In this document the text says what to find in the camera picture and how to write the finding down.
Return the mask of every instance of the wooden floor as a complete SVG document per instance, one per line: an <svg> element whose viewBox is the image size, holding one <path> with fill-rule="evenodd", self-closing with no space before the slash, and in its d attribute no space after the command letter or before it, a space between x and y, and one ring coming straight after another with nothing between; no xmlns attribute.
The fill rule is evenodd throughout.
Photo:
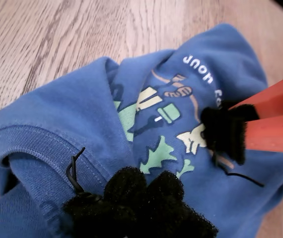
<svg viewBox="0 0 283 238"><path fill-rule="evenodd" d="M283 79L283 10L270 0L0 0L0 109L100 56L176 48L220 22L245 35L270 84ZM283 202L258 238L283 238Z"/></svg>

